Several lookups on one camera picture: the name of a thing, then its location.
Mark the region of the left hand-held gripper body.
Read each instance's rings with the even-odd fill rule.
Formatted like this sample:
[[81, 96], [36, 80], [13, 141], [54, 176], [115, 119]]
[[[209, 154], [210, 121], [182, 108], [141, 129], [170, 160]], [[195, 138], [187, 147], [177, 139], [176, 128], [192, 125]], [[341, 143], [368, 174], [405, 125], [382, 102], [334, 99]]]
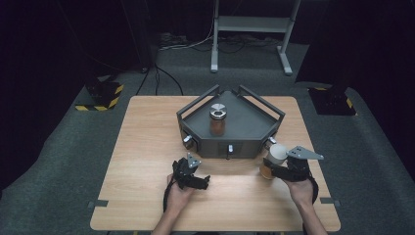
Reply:
[[201, 183], [196, 180], [194, 175], [200, 164], [201, 161], [197, 160], [190, 153], [187, 154], [186, 158], [181, 158], [173, 163], [173, 179], [181, 189], [185, 187], [192, 188], [194, 184]]

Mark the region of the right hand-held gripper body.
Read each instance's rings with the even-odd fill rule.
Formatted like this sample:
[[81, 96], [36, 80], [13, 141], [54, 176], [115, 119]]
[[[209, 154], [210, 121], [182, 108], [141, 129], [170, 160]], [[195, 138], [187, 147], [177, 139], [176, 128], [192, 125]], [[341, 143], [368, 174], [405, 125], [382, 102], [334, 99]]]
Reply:
[[295, 181], [303, 181], [310, 175], [309, 160], [322, 161], [324, 157], [303, 146], [296, 146], [287, 152], [287, 167], [294, 174]]

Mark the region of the tall white-lidded orange jar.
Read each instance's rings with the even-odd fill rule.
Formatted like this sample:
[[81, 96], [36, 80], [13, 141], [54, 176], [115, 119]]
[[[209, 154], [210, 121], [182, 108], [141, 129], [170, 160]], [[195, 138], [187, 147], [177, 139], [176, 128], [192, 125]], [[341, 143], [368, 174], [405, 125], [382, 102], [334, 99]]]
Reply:
[[287, 158], [287, 148], [281, 144], [273, 144], [268, 149], [268, 154], [262, 160], [262, 164], [259, 167], [260, 174], [265, 179], [273, 179], [274, 176], [271, 172], [272, 165], [281, 166]]

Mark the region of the black corner rack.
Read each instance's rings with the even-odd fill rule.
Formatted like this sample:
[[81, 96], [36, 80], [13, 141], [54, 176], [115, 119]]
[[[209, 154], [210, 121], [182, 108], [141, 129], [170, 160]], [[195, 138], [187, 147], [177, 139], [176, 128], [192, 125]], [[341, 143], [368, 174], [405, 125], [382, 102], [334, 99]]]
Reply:
[[[221, 136], [209, 131], [209, 110], [213, 104], [227, 109]], [[253, 159], [273, 140], [285, 113], [241, 85], [221, 90], [215, 85], [177, 113], [182, 143], [203, 158]]]

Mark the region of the small silver-lidded glass jar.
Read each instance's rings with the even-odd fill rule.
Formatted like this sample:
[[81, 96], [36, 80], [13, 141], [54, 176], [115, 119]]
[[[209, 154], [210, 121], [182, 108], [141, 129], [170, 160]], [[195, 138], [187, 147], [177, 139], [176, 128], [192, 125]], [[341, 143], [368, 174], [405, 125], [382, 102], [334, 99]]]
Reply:
[[223, 104], [213, 104], [209, 110], [210, 125], [209, 131], [212, 135], [221, 136], [225, 131], [225, 119], [227, 117], [227, 109]]

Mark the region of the person's right hand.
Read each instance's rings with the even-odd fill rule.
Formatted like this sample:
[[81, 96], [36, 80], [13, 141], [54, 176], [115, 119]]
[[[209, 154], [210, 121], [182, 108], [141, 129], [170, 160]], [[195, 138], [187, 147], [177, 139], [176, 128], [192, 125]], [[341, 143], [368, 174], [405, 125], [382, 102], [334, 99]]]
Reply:
[[293, 202], [299, 207], [310, 207], [312, 205], [313, 186], [310, 180], [291, 182], [285, 180], [289, 187]]

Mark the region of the person's left hand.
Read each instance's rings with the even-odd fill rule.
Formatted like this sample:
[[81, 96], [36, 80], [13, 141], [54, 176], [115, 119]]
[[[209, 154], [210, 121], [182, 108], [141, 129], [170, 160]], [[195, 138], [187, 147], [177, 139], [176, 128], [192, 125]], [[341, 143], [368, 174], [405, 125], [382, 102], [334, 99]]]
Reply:
[[168, 214], [179, 215], [188, 205], [195, 189], [189, 187], [181, 189], [174, 181], [171, 174], [167, 177], [167, 186], [169, 187], [169, 191], [167, 194], [165, 211]]

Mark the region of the black yellow striped stand base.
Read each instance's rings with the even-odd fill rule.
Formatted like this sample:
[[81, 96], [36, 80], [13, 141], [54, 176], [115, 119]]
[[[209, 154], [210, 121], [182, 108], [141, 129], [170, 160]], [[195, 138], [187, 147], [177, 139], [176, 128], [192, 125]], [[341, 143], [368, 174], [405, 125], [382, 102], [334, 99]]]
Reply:
[[356, 110], [346, 95], [346, 88], [333, 85], [329, 88], [310, 87], [308, 94], [316, 113], [324, 116], [355, 116]]
[[74, 107], [78, 111], [108, 111], [115, 107], [118, 102], [123, 85], [119, 82], [100, 80], [98, 77], [91, 78], [84, 85], [89, 95], [90, 103], [76, 103]]

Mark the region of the grey metal stand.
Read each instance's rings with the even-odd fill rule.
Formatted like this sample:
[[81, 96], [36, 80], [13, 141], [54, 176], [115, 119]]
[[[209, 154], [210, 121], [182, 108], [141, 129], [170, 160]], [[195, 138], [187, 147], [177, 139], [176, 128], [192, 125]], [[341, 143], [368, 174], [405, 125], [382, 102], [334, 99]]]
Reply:
[[286, 50], [297, 19], [301, 0], [294, 0], [292, 12], [288, 18], [220, 16], [219, 2], [220, 0], [214, 0], [213, 36], [210, 60], [211, 72], [218, 71], [218, 33], [220, 31], [241, 31], [283, 33], [284, 38], [282, 44], [277, 47], [277, 54], [280, 58], [285, 75], [293, 74]]

